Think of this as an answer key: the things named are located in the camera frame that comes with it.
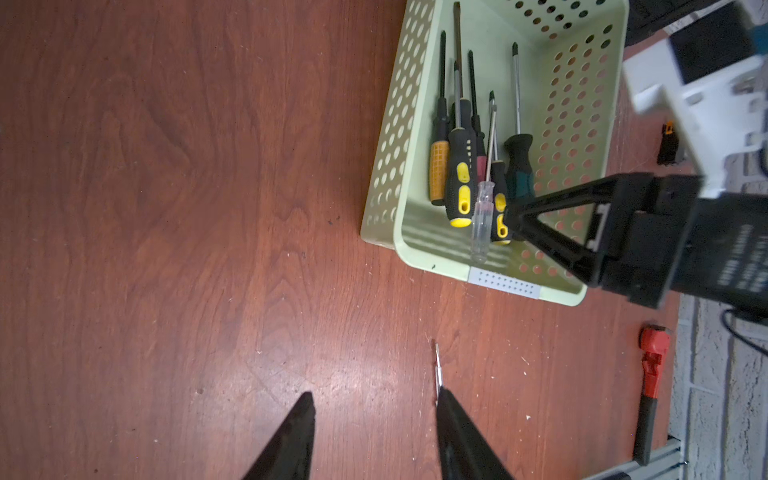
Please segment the clear red handle screwdriver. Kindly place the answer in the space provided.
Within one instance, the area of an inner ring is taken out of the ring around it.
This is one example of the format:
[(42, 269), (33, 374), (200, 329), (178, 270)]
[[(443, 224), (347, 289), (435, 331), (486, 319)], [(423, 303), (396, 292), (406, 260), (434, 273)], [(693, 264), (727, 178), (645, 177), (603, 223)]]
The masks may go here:
[(440, 357), (440, 347), (435, 339), (432, 340), (432, 347), (434, 353), (434, 375), (435, 375), (435, 405), (439, 404), (440, 392), (443, 388), (443, 375), (442, 375), (442, 363)]

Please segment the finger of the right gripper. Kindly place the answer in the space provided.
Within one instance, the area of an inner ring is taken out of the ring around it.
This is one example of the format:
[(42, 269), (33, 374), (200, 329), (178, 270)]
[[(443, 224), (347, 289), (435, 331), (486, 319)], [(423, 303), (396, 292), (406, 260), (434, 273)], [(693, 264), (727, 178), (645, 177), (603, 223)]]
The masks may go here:
[(621, 256), (630, 221), (651, 192), (654, 175), (611, 175), (545, 196), (512, 203), (505, 223), (589, 287), (598, 287)]

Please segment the clear handle small screwdriver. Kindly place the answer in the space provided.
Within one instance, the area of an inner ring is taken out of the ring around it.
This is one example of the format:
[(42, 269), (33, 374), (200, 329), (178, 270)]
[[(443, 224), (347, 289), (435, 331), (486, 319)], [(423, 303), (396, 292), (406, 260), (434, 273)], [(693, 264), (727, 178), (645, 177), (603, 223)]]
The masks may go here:
[(489, 159), (486, 161), (486, 169), (482, 181), (478, 186), (478, 196), (473, 217), (473, 233), (471, 243), (471, 258), (475, 263), (482, 264), (486, 261), (489, 252), (492, 233), (493, 218), (493, 191), (495, 184), (491, 180), (491, 164), (493, 161), (492, 146), (495, 140), (497, 106), (494, 100), (490, 104), (490, 134), (487, 150)]

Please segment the green black handle screwdriver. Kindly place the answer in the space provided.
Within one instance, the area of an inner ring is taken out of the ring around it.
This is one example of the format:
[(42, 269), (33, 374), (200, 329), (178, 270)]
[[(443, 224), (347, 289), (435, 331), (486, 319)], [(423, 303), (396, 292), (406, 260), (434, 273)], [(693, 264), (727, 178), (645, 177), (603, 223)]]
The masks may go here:
[(514, 42), (512, 45), (512, 57), (515, 93), (515, 134), (504, 142), (505, 151), (509, 156), (506, 183), (510, 206), (526, 202), (534, 197), (533, 170), (529, 157), (533, 137), (523, 130), (521, 68), (517, 42)]

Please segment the orange handle screwdriver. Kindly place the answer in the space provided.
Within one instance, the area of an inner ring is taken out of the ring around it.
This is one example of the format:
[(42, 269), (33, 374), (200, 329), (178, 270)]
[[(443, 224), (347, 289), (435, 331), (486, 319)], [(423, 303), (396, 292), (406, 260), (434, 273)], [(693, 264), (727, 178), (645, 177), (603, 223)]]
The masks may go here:
[(438, 97), (429, 159), (429, 199), (434, 206), (445, 204), (446, 172), (449, 156), (447, 98), (445, 95), (446, 32), (440, 35)]

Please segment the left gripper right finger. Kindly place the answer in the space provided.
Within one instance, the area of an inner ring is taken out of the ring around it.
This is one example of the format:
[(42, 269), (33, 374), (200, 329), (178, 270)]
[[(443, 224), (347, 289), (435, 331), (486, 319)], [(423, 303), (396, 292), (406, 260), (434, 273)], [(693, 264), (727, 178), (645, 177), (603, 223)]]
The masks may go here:
[(514, 479), (445, 387), (439, 389), (436, 426), (443, 479)]

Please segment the black yellow screwdriver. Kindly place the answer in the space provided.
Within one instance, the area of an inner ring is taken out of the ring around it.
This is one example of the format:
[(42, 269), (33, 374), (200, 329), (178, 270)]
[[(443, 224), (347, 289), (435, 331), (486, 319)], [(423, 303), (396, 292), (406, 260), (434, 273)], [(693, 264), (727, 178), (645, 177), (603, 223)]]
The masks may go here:
[(472, 166), (475, 135), (462, 125), (462, 74), (457, 61), (454, 62), (454, 128), (448, 135), (449, 161), (445, 192), (446, 213), (454, 228), (471, 225), (474, 212), (474, 198), (477, 182)]
[(492, 193), (492, 231), (491, 242), (494, 244), (508, 245), (511, 242), (511, 234), (507, 227), (504, 214), (507, 209), (508, 189), (505, 179), (505, 164), (499, 158), (497, 140), (497, 102), (493, 90), (489, 92), (490, 108), (490, 133), (488, 140), (489, 174), (493, 183)]

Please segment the pink handle screwdriver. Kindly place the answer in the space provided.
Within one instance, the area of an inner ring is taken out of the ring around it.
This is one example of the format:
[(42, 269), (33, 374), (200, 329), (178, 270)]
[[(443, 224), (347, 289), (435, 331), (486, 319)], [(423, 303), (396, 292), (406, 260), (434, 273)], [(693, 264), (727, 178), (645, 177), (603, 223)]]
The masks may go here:
[(477, 101), (477, 89), (476, 89), (476, 79), (475, 79), (474, 54), (472, 50), (468, 51), (468, 62), (469, 62), (469, 78), (470, 78), (470, 98), (471, 98), (471, 104), (472, 104), (471, 125), (476, 135), (475, 165), (477, 170), (477, 180), (478, 182), (483, 182), (486, 176), (485, 170), (487, 166), (487, 154), (485, 151), (484, 134), (482, 132), (481, 120), (479, 115), (479, 106)]

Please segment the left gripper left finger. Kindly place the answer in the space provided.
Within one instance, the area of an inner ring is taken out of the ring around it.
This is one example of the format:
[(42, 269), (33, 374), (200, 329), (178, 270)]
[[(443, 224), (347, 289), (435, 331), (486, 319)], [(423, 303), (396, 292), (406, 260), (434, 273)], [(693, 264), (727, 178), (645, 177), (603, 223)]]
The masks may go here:
[(310, 391), (303, 392), (243, 480), (307, 480), (310, 478), (316, 409)]

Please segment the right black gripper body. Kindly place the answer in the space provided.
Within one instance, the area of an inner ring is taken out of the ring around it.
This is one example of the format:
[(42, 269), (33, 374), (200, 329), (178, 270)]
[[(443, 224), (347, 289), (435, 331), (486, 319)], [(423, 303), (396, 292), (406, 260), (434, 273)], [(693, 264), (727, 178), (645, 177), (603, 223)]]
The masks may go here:
[(767, 314), (767, 199), (702, 198), (698, 176), (607, 177), (600, 287), (657, 308), (675, 291)]

